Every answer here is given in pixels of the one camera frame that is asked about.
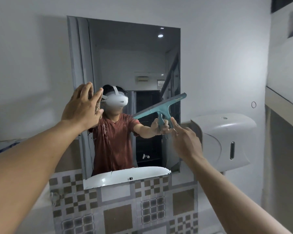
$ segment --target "squeegee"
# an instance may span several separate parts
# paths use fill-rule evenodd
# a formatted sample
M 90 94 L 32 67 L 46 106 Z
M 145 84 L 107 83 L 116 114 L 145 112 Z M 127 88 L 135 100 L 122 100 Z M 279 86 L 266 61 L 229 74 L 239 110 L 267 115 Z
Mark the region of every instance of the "squeegee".
M 164 126 L 164 120 L 163 120 L 163 115 L 165 116 L 165 119 L 168 120 L 169 127 L 172 128 L 172 122 L 170 121 L 170 114 L 169 114 L 169 106 L 179 102 L 180 100 L 186 98 L 187 94 L 178 94 L 176 96 L 173 96 L 169 99 L 163 100 L 160 103 L 157 103 L 153 106 L 150 106 L 146 108 L 145 110 L 142 110 L 136 114 L 133 115 L 134 119 L 139 119 L 141 117 L 145 117 L 147 115 L 150 115 L 154 112 L 157 112 L 158 115 L 158 125 L 160 129 Z

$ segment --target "ceiling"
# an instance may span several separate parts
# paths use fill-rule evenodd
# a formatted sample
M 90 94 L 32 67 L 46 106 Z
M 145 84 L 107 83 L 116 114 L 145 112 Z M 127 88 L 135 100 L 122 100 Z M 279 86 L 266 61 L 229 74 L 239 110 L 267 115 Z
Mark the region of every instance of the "ceiling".
M 180 45 L 180 29 L 127 23 L 112 20 L 88 19 L 96 45 L 106 49 L 168 52 Z

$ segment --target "paper towel dispenser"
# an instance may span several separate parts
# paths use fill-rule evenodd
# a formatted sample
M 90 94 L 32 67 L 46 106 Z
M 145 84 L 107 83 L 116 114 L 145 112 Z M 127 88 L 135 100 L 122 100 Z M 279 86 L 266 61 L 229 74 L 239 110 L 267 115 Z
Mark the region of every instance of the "paper towel dispenser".
M 251 118 L 236 113 L 199 116 L 191 119 L 191 129 L 202 142 L 204 157 L 218 171 L 248 165 L 250 143 L 257 127 Z

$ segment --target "hair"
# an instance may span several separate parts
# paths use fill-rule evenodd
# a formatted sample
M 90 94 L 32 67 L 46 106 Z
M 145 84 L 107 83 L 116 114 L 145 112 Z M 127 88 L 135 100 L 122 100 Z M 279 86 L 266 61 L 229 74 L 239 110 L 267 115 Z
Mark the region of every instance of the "hair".
M 114 88 L 111 85 L 105 85 L 102 88 L 103 88 L 103 95 L 106 95 L 109 92 L 114 92 Z M 126 91 L 122 87 L 116 86 L 116 88 L 119 92 L 123 92 L 126 95 Z

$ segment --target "vr headset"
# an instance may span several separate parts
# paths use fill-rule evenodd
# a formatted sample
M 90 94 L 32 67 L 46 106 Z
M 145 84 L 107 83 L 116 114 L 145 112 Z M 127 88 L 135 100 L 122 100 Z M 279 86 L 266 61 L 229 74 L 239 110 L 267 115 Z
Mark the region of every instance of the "vr headset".
M 113 86 L 114 92 L 108 92 L 102 95 L 101 102 L 106 102 L 110 107 L 124 107 L 128 104 L 128 98 L 123 92 L 118 92 L 117 88 Z

